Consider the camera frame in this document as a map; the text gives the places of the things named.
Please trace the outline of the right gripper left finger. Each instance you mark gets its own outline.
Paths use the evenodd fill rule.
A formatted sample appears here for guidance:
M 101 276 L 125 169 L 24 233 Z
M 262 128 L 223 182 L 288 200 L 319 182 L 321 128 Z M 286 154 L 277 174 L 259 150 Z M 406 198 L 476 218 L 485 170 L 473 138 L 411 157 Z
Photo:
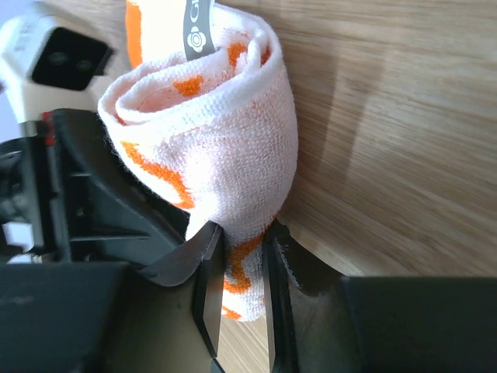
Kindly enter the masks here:
M 4 264 L 3 372 L 218 372 L 222 229 L 141 271 L 117 262 Z

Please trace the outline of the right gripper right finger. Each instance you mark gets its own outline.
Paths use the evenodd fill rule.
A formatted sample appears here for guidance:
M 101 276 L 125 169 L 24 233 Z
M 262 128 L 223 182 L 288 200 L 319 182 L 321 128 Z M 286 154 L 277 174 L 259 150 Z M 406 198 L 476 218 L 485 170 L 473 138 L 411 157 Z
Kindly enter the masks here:
M 494 372 L 493 277 L 347 277 L 273 223 L 263 241 L 273 372 Z

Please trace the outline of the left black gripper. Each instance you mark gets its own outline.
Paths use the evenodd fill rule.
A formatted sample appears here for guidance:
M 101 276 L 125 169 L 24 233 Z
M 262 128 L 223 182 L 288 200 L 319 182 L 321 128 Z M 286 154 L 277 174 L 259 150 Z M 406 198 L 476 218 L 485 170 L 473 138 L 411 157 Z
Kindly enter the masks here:
M 49 261 L 146 267 L 185 241 L 187 215 L 140 183 L 93 111 L 59 109 L 1 143 L 1 224 L 31 225 Z

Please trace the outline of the orange white patterned towel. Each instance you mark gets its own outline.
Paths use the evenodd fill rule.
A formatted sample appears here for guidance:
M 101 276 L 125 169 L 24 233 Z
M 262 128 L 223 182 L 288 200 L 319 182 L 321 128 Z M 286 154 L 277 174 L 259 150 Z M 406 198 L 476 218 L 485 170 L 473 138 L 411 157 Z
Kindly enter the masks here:
M 98 113 L 123 164 L 185 211 L 192 238 L 224 230 L 221 313 L 251 322 L 265 312 L 262 241 L 292 186 L 298 133 L 280 41 L 263 18 L 222 4 L 212 28 L 176 29 L 184 4 L 129 1 L 132 69 Z

